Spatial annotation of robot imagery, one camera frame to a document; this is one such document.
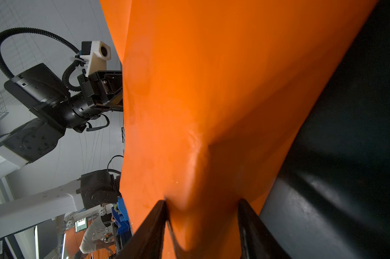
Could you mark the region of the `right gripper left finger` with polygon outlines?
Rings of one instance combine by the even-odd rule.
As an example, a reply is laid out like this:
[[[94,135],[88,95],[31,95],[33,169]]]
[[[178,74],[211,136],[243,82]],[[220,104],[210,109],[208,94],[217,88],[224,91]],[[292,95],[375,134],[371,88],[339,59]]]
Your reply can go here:
[[[115,259],[161,259],[168,209],[159,200]]]

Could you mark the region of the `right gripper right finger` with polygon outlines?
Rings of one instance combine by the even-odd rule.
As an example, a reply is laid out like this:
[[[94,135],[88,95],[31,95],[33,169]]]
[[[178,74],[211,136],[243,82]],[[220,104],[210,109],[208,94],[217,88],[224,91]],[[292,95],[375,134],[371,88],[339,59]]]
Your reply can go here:
[[[248,201],[238,202],[237,219],[242,259],[289,259]]]

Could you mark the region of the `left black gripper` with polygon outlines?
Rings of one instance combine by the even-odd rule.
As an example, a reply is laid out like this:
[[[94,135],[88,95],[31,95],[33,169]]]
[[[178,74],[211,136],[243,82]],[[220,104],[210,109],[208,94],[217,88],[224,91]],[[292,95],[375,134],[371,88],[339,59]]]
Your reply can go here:
[[[123,111],[123,75],[121,71],[97,71],[77,77],[81,94],[91,109]]]

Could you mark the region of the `orange wrapping paper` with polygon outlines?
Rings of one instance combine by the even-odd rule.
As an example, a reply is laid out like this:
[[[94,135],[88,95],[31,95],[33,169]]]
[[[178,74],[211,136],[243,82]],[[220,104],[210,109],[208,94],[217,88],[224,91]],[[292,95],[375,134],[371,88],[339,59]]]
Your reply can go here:
[[[298,131],[376,1],[102,1],[123,69],[120,191],[159,200],[162,258],[238,259]]]

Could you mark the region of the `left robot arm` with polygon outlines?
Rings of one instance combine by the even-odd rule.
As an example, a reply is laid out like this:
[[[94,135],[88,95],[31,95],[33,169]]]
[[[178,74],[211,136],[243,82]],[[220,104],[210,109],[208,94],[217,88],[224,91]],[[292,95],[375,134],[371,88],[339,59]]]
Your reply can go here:
[[[43,63],[17,75],[9,70],[1,45],[23,33],[47,36],[74,52],[62,77]],[[5,89],[35,115],[0,136],[0,180],[53,151],[66,130],[93,132],[92,120],[105,117],[108,111],[123,111],[122,73],[106,68],[110,59],[111,48],[101,41],[85,41],[77,48],[42,29],[12,28],[0,33]],[[0,240],[55,216],[115,203],[120,195],[119,180],[120,172],[115,169],[98,170],[43,193],[0,204]]]

